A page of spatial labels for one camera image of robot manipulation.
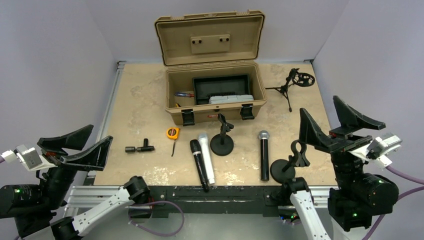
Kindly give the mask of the black tripod mic stand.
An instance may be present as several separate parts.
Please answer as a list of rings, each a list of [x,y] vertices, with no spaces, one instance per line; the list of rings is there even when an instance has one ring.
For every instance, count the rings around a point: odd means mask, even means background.
[[[306,72],[299,72],[299,68],[292,68],[288,74],[288,76],[285,78],[285,84],[281,85],[279,87],[266,87],[266,90],[276,90],[278,93],[280,93],[288,103],[288,110],[291,113],[292,107],[291,102],[289,99],[289,88],[291,86],[299,86],[302,88],[311,87],[315,84],[316,78]]]

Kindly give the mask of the silver-head black microphone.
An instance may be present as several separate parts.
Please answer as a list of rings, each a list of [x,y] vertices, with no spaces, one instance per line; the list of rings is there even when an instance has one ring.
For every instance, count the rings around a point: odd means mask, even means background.
[[[258,135],[260,143],[260,180],[269,181],[269,138],[270,134],[266,130],[261,130]]]

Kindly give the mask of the black handheld microphone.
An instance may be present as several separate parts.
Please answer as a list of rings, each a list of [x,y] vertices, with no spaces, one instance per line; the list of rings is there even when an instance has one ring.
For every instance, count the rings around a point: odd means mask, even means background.
[[[198,172],[202,189],[205,193],[208,193],[209,192],[208,178],[207,178],[207,174],[205,170],[204,159],[203,159],[200,143],[197,139],[192,139],[189,142],[189,145],[190,145],[190,150],[192,152],[192,155],[196,164],[196,169]]]

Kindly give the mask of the black round-base mic stand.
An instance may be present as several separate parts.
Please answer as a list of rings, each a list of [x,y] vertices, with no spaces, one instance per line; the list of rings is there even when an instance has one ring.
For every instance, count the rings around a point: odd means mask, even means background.
[[[211,139],[210,148],[215,155],[223,157],[229,155],[234,149],[234,141],[227,135],[234,128],[234,125],[227,122],[225,116],[221,113],[218,114],[217,119],[221,123],[220,133]]]

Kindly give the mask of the white handheld microphone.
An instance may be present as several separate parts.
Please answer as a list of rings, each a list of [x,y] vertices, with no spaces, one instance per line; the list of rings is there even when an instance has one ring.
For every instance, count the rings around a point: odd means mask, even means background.
[[[201,152],[203,156],[203,162],[205,166],[208,183],[210,185],[213,185],[216,181],[215,181],[214,168],[213,168],[212,158],[210,153],[208,135],[206,133],[200,133],[198,135],[198,142],[200,144],[200,148],[201,148]]]

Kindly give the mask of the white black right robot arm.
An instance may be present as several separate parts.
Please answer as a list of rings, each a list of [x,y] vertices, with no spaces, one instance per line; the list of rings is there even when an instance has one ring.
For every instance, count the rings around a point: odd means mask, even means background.
[[[326,240],[328,234],[318,216],[311,190],[303,177],[297,177],[295,167],[307,164],[308,146],[330,155],[337,188],[329,189],[327,209],[335,240],[359,240],[371,236],[372,218],[390,214],[398,201],[399,188],[388,178],[364,172],[364,165],[375,163],[387,168],[392,162],[390,152],[401,147],[395,134],[381,137],[359,136],[362,129],[381,130],[384,122],[372,119],[339,96],[333,103],[340,126],[324,133],[305,108],[299,110],[299,137],[291,144],[288,159],[275,160],[270,173],[281,184],[280,200],[292,204],[310,240]]]

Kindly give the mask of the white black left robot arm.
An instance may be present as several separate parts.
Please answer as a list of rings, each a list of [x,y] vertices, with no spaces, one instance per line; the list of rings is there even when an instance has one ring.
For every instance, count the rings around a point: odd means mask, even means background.
[[[80,240],[118,211],[148,202],[148,185],[141,176],[133,176],[90,210],[52,222],[56,210],[67,204],[65,196],[77,172],[102,171],[106,166],[113,137],[86,147],[92,131],[89,124],[62,136],[40,138],[40,151],[19,145],[0,155],[1,162],[19,161],[39,180],[38,184],[10,184],[0,189],[0,216],[15,220],[21,238],[51,229],[56,240]]]

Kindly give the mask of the black T-shaped pipe fitting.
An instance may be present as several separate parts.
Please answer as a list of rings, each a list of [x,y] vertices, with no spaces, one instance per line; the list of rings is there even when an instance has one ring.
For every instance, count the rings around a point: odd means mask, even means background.
[[[143,152],[153,152],[155,151],[155,147],[153,145],[149,145],[149,139],[143,139],[143,146],[135,147],[135,146],[126,146],[124,148],[125,153],[143,153]]]

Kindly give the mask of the yellow tape measure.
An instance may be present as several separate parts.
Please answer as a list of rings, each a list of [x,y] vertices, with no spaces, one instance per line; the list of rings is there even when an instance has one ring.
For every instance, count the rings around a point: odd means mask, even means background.
[[[178,138],[179,138],[179,134],[180,134],[180,128],[178,128],[178,127],[170,127],[170,128],[166,131],[166,136],[167,136],[170,140],[173,140],[171,157],[173,157],[173,156],[174,156],[174,154],[175,154],[176,142],[177,142],[177,140],[178,140]]]

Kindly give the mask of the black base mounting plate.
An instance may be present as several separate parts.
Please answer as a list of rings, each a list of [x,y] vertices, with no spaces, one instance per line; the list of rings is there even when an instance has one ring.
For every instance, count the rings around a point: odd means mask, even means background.
[[[132,220],[168,218],[178,213],[185,214],[256,214],[263,217],[295,219],[296,210],[282,187],[275,186],[211,186],[204,192],[201,186],[150,187],[154,206],[130,206],[128,214]]]

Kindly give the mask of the grey plastic case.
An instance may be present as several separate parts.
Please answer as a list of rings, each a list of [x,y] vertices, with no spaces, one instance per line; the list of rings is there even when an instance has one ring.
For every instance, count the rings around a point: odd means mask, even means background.
[[[238,102],[251,102],[254,101],[254,97],[250,94],[243,95],[225,95],[225,96],[211,96],[208,103],[211,105],[226,104],[226,103],[238,103]]]

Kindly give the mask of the red blue screwdriver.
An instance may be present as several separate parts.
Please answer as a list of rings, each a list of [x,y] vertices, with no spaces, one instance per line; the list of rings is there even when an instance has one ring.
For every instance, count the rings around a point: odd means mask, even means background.
[[[193,98],[195,96],[193,93],[188,92],[176,92],[174,95],[182,98]]]

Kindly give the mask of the tan plastic toolbox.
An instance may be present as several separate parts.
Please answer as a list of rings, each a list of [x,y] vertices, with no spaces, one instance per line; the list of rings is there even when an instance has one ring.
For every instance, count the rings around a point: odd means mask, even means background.
[[[162,16],[155,23],[165,72],[165,110],[176,125],[228,120],[253,120],[267,102],[256,59],[265,22],[260,10]],[[192,79],[248,74],[253,101],[195,105]]]

